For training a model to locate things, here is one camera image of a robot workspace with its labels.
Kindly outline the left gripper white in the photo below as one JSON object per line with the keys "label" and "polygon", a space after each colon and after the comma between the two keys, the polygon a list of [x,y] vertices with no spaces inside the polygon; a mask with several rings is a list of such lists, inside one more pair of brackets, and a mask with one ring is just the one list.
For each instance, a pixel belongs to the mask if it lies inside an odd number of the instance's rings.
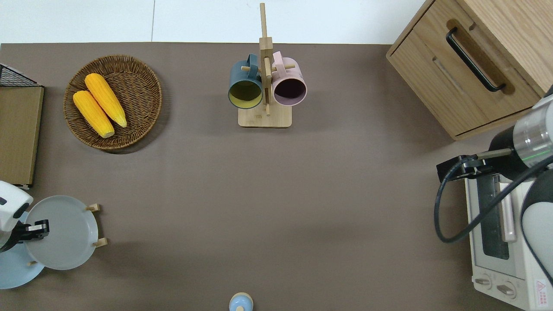
{"label": "left gripper white", "polygon": [[41,240],[50,232],[49,220],[24,224],[20,217],[33,202],[26,191],[0,181],[0,252],[12,249],[22,241]]}

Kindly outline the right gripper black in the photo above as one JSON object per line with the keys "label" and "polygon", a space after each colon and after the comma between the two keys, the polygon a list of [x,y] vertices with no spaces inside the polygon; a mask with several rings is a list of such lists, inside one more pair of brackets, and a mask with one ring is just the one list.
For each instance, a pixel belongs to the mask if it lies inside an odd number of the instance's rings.
{"label": "right gripper black", "polygon": [[[450,180],[462,178],[464,174],[464,177],[467,179],[477,179],[488,175],[502,175],[511,181],[517,179],[525,171],[525,163],[523,163],[514,148],[513,133],[513,128],[507,128],[499,132],[493,137],[486,151],[486,153],[490,153],[497,150],[510,149],[509,154],[467,161],[464,165],[453,171]],[[456,156],[436,165],[439,181],[443,182],[451,168],[465,157]]]}

